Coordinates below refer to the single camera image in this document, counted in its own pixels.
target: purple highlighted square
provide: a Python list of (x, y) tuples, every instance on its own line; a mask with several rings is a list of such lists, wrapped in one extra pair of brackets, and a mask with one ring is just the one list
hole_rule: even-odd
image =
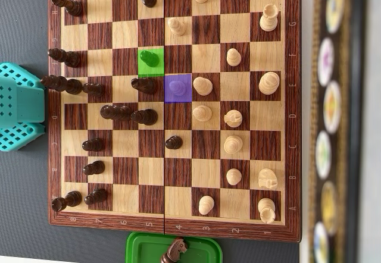
[(164, 102), (192, 102), (192, 75), (169, 74), (164, 76)]

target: chessboard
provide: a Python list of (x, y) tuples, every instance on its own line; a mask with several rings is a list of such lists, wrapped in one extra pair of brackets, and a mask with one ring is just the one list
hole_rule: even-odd
[[(83, 197), (105, 189), (106, 201), (84, 202), (54, 212), (49, 222), (165, 234), (235, 237), (298, 242), (301, 239), (301, 16), (300, 0), (77, 0), (83, 14), (73, 17), (49, 0), (49, 48), (78, 52), (81, 64), (70, 68), (49, 59), (49, 74), (100, 83), (102, 97), (81, 92), (49, 90), (48, 202), (72, 190)], [(263, 8), (279, 9), (275, 30), (260, 27)], [(176, 17), (186, 26), (175, 36), (167, 24)], [(231, 48), (242, 61), (232, 67)], [(159, 65), (148, 70), (139, 59), (142, 50), (155, 52)], [(258, 85), (266, 72), (280, 78), (278, 89), (264, 95)], [(131, 80), (151, 77), (153, 95), (138, 92)], [(213, 84), (207, 96), (192, 86), (197, 77)], [(173, 80), (186, 85), (183, 96), (168, 88)], [(104, 105), (132, 110), (154, 109), (157, 122), (106, 120)], [(211, 108), (212, 117), (199, 122), (195, 107)], [(242, 114), (242, 124), (224, 122), (230, 110)], [(164, 146), (171, 136), (183, 145)], [(227, 154), (229, 136), (243, 140), (242, 149)], [(105, 149), (86, 152), (82, 142), (104, 140)], [(103, 161), (102, 174), (85, 176), (82, 168)], [(241, 172), (235, 186), (226, 180), (231, 168)], [(268, 168), (277, 187), (259, 187), (258, 173)], [(207, 215), (199, 213), (203, 196), (214, 199)], [(275, 219), (262, 222), (258, 202), (271, 199)]]

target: gray table surface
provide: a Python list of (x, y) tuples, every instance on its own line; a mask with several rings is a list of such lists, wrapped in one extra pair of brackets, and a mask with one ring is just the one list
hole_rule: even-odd
[[(48, 74), (47, 0), (0, 0), (0, 62)], [(0, 255), (69, 262), (123, 262), (129, 232), (50, 226), (48, 135), (0, 152)], [(217, 239), (224, 262), (298, 262), (295, 243)]]

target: green highlighted square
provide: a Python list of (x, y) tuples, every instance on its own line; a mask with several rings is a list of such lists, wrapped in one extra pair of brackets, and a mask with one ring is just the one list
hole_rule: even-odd
[[(150, 67), (141, 58), (140, 54), (143, 51), (148, 51), (151, 54), (155, 54), (158, 58), (158, 64), (154, 67)], [(138, 77), (162, 77), (164, 75), (164, 48), (155, 49), (138, 49)]]

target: green tray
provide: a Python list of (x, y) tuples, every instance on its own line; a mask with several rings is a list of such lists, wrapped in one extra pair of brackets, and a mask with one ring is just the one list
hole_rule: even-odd
[[(126, 263), (160, 263), (176, 236), (133, 232), (127, 238)], [(178, 263), (222, 263), (222, 250), (216, 241), (204, 237), (184, 237), (189, 245)]]

